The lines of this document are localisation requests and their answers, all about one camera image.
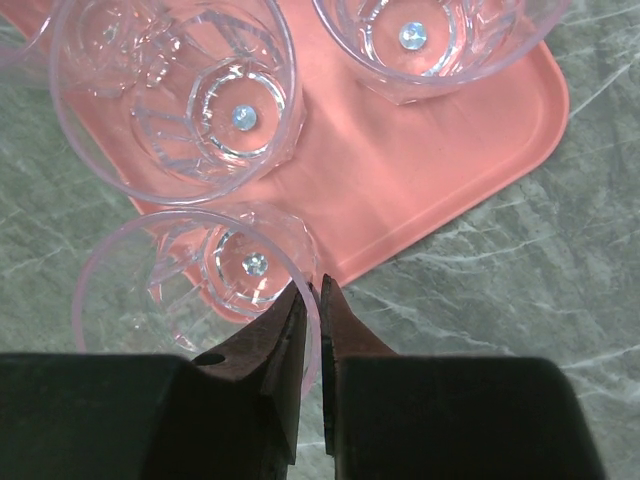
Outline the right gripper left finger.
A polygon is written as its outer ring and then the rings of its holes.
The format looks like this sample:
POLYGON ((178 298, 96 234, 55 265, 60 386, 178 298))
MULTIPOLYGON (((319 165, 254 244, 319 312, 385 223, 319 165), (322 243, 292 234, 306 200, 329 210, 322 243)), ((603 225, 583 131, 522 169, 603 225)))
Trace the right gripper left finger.
POLYGON ((307 310, 287 288, 187 360, 5 354, 5 479, 283 479, 296 459, 307 310))

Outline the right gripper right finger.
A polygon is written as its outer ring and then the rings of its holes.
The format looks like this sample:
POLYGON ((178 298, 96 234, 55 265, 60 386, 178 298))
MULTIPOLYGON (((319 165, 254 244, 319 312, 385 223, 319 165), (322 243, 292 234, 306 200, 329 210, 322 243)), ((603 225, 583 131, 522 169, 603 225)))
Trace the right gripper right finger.
POLYGON ((539 357, 399 354, 320 293, 326 451, 339 479, 602 479, 575 391, 539 357))

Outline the clear round glass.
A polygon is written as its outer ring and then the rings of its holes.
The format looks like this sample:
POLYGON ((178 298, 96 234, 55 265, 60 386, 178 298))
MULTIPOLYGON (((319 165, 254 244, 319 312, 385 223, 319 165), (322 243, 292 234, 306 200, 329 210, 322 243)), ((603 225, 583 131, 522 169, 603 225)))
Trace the clear round glass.
POLYGON ((569 4, 545 0, 336 0, 314 9, 355 78, 395 105, 454 92, 527 55, 569 4))

